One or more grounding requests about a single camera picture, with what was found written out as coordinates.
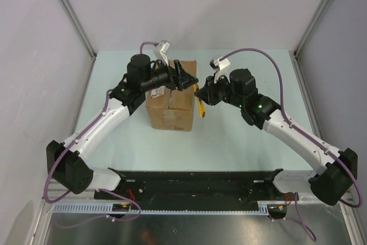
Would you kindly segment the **brown cardboard express box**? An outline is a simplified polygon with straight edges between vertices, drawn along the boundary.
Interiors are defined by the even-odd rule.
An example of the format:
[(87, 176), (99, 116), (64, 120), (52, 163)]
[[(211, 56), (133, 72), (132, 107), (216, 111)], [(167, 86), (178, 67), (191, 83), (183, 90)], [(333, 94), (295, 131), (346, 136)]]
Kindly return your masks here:
[(169, 89), (168, 73), (161, 66), (153, 73), (153, 79), (145, 85), (152, 90), (146, 99), (151, 126), (158, 130), (191, 131), (194, 114), (194, 87), (179, 91)]

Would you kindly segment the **yellow utility knife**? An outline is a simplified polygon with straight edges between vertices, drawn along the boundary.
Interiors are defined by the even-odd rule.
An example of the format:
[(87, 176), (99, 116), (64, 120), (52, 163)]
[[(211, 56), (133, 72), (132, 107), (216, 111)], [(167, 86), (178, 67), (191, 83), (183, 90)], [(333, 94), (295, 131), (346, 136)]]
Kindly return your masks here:
[(205, 111), (205, 106), (204, 106), (203, 101), (200, 98), (198, 98), (197, 95), (196, 95), (196, 92), (199, 90), (198, 84), (195, 84), (193, 86), (193, 89), (194, 89), (194, 96), (195, 96), (197, 104), (198, 104), (199, 117), (201, 119), (203, 119), (205, 117), (206, 111)]

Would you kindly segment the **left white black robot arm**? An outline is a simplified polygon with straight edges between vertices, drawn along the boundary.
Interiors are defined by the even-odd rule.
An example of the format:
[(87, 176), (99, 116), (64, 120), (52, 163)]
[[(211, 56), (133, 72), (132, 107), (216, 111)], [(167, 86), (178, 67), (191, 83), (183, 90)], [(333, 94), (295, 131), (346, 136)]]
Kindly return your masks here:
[(47, 179), (56, 180), (76, 195), (87, 189), (104, 189), (113, 198), (122, 198), (127, 185), (119, 173), (92, 168), (88, 159), (99, 143), (144, 103), (147, 92), (161, 86), (184, 91), (197, 83), (196, 76), (185, 70), (179, 60), (169, 65), (162, 60), (152, 61), (145, 54), (133, 55), (122, 80), (106, 92), (101, 110), (64, 141), (51, 141), (47, 145)]

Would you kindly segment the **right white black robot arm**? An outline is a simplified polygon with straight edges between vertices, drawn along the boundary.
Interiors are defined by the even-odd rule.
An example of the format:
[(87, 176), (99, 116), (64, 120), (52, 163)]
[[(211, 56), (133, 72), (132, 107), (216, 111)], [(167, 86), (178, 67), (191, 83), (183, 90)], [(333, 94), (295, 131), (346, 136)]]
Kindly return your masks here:
[(331, 146), (292, 120), (285, 120), (281, 106), (258, 92), (248, 69), (235, 69), (218, 80), (208, 76), (195, 95), (210, 106), (220, 102), (238, 107), (242, 118), (281, 140), (310, 166), (311, 170), (277, 170), (264, 192), (271, 200), (285, 193), (311, 193), (327, 205), (336, 205), (357, 177), (357, 154)]

